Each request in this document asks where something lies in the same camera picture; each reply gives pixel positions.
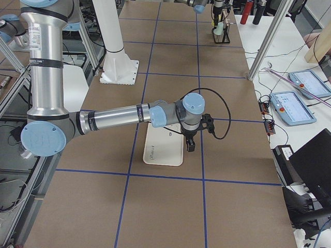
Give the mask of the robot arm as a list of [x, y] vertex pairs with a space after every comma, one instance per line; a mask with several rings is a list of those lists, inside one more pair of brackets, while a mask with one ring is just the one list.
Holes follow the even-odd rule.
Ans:
[[228, 8], [233, 4], [233, 1], [228, 0], [178, 0], [177, 2], [186, 4], [194, 9], [196, 13], [202, 13], [207, 5], [207, 3], [212, 3], [212, 13], [213, 17], [217, 18], [222, 13], [225, 8]]
[[32, 107], [21, 143], [36, 156], [61, 152], [74, 137], [108, 127], [151, 122], [155, 128], [180, 124], [188, 150], [202, 128], [204, 98], [190, 92], [174, 103], [156, 101], [106, 111], [81, 109], [88, 85], [83, 78], [64, 82], [63, 31], [81, 26], [78, 1], [21, 1], [21, 15], [28, 23]]

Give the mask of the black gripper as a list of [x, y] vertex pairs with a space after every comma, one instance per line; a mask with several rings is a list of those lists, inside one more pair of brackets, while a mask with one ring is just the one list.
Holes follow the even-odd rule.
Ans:
[[180, 128], [182, 135], [185, 137], [187, 151], [195, 151], [195, 142], [193, 141], [194, 136], [197, 134], [197, 130], [186, 130], [184, 127]]
[[219, 16], [222, 13], [223, 0], [214, 0], [213, 2], [213, 14]]

